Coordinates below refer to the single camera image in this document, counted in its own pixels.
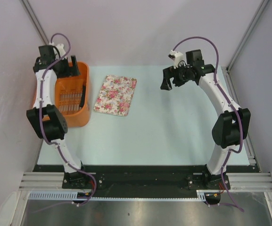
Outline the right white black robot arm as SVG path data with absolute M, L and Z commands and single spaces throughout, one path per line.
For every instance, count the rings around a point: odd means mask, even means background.
M 242 150 L 251 113 L 235 103 L 226 92 L 215 67 L 205 64 L 201 50 L 185 54 L 171 50 L 168 56 L 173 65 L 163 70 L 161 90 L 172 90 L 173 86 L 180 87 L 193 81 L 205 92 L 217 113 L 218 119 L 212 128 L 214 150 L 200 179 L 205 188 L 216 189 L 225 184 L 226 166 L 231 154 Z

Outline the black paper napkin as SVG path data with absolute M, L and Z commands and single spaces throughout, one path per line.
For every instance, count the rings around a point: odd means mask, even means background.
M 85 97 L 86 97 L 86 85 L 82 86 L 82 95 L 81 95 L 81 100 L 79 104 L 79 109 L 82 109 L 85 104 Z

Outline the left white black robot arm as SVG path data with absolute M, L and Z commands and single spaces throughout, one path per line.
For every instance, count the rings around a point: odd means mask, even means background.
M 54 45 L 40 46 L 39 53 L 33 67 L 37 80 L 35 102 L 32 109 L 27 110 L 26 116 L 38 138 L 42 138 L 60 155 L 65 171 L 64 185 L 84 188 L 89 183 L 89 176 L 84 174 L 82 162 L 74 157 L 66 145 L 68 125 L 55 105 L 57 79 L 80 75 L 76 57 L 71 56 L 70 65 L 66 54 L 61 55 Z

